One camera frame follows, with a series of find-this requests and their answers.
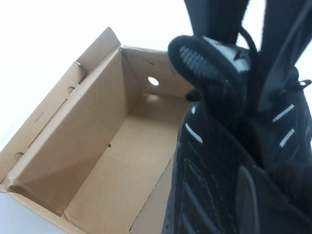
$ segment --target cardboard box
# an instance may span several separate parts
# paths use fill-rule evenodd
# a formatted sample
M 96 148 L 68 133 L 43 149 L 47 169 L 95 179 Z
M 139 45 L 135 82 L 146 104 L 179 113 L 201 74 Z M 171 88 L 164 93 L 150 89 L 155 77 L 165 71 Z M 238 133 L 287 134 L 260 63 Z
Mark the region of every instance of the cardboard box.
M 107 28 L 1 151 L 0 191 L 70 234 L 160 233 L 190 89 Z

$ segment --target hole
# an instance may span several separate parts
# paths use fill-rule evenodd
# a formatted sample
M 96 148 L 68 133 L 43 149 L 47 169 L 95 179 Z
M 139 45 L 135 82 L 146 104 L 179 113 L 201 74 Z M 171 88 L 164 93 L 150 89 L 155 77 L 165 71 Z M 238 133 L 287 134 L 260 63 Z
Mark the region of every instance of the hole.
M 68 89 L 67 89 L 67 92 L 69 94 L 72 94 L 72 92 L 75 90 L 75 88 L 73 86 L 70 86 Z
M 147 80 L 148 80 L 150 85 L 152 85 L 152 86 L 159 86 L 158 80 L 155 79 L 154 77 L 148 77 Z
M 23 155 L 24 154 L 21 152 L 18 152 L 17 154 L 15 154 L 14 158 L 15 158 L 16 162 L 18 162 Z

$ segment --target white surface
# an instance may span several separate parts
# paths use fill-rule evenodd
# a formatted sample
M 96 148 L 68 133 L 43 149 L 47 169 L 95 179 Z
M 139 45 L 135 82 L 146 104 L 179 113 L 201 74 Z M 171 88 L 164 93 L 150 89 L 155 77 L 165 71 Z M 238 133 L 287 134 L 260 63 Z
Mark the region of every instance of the white surface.
M 0 193 L 1 234 L 66 234 L 7 194 Z
M 258 48 L 264 2 L 251 0 L 243 23 Z M 192 33 L 183 0 L 1 1 L 0 149 L 107 26 L 123 44 L 161 50 L 174 37 Z M 242 38 L 238 45 L 246 47 Z M 300 79 L 312 78 L 311 61 L 309 46 L 297 63 Z M 3 194 L 0 222 L 1 234 L 63 234 Z

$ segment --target shoe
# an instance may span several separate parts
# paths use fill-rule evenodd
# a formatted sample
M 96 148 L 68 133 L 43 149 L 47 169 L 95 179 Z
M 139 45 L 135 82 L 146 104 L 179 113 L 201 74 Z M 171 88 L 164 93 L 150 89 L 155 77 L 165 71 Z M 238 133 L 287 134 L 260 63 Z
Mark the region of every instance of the shoe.
M 266 183 L 273 186 L 274 191 L 278 187 L 269 179 L 260 183 L 262 177 L 257 176 L 257 172 L 262 170 L 261 165 L 268 169 L 288 160 L 310 160 L 312 121 L 302 91 L 310 82 L 300 83 L 294 70 L 276 99 L 278 108 L 248 116 L 245 107 L 253 64 L 249 50 L 207 38 L 181 36 L 170 43 L 168 55 L 177 72 L 195 90 L 186 96 L 193 103 L 179 129 L 162 233 L 235 234 L 243 230 L 242 222 L 237 220 L 246 213 L 253 215 L 251 230 L 256 233 L 257 217 L 261 227 L 261 221 L 267 220 L 261 219 L 267 210 L 237 209 L 240 206 L 235 203 L 242 203 L 235 201 L 235 194 L 238 197 L 252 188 L 237 186 L 241 183 L 239 168 L 246 167 L 252 178 L 257 179 L 256 196 L 254 191 L 246 193 L 251 197 L 245 204 L 254 205 L 256 201 L 253 207 L 272 206 L 273 203 L 259 196 L 258 187 L 264 186 L 260 189 L 262 192 Z M 277 194 L 286 197 L 279 191 L 267 199 L 276 200 Z M 293 212 L 289 202 L 290 199 L 281 200 L 281 204 Z M 301 216 L 300 210 L 296 210 L 294 217 L 297 216 Z
M 162 233 L 238 234 L 238 169 L 251 167 L 254 160 L 229 126 L 246 101 L 249 52 L 182 36 L 170 43 L 168 53 L 174 68 L 197 91 L 187 94 L 193 103 L 178 133 Z

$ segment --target box lid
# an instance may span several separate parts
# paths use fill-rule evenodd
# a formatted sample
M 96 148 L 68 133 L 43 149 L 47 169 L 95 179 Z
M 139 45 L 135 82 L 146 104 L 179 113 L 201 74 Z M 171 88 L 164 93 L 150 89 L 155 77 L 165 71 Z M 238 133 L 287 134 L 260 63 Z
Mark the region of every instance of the box lid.
M 113 30 L 108 27 L 89 48 L 69 67 L 54 88 L 48 93 L 20 129 L 0 152 L 0 192 L 6 192 L 2 184 L 6 175 L 16 165 L 36 140 L 64 102 L 80 82 L 112 51 L 120 47 Z

